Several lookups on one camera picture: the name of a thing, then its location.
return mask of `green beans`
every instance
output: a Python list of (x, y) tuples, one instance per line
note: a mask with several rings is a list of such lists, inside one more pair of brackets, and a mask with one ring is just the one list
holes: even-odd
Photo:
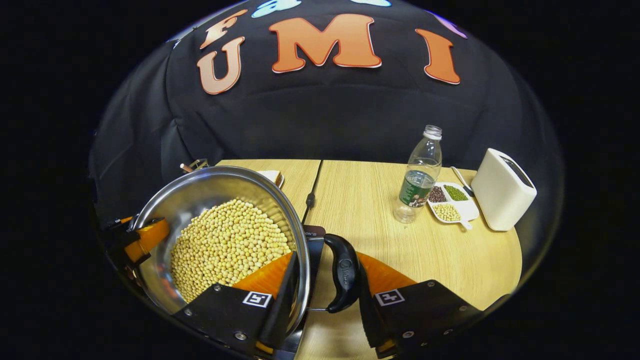
[(455, 201), (468, 200), (468, 197), (463, 192), (456, 189), (455, 187), (451, 185), (445, 185), (444, 188), (445, 190), (447, 190), (447, 192), (449, 193), (449, 196), (451, 196), (453, 200)]

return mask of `green bottle label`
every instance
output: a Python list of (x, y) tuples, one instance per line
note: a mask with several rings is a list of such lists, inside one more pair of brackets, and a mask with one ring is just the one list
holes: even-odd
[(409, 182), (410, 179), (412, 179), (412, 175), (407, 174), (402, 184), (402, 188), (400, 189), (400, 201), (412, 208), (421, 208), (427, 203), (427, 196), (429, 195), (431, 188), (421, 188), (417, 185), (411, 184)]

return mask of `bread slice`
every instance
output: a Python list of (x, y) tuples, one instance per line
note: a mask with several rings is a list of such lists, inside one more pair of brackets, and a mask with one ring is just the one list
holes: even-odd
[(279, 170), (262, 170), (258, 173), (264, 175), (267, 179), (271, 180), (277, 187), (282, 188), (284, 183), (284, 175)]

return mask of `white toaster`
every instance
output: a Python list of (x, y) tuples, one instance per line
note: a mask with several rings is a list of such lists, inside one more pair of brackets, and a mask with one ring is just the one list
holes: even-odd
[(487, 149), (471, 189), (489, 227), (507, 231), (520, 220), (538, 191), (507, 154)]

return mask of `plastic water bottle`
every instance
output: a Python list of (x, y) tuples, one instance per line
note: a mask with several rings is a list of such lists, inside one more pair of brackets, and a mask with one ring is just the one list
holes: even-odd
[(396, 220), (410, 223), (422, 211), (442, 168), (442, 129), (427, 125), (424, 138), (409, 157), (400, 194), (394, 204)]

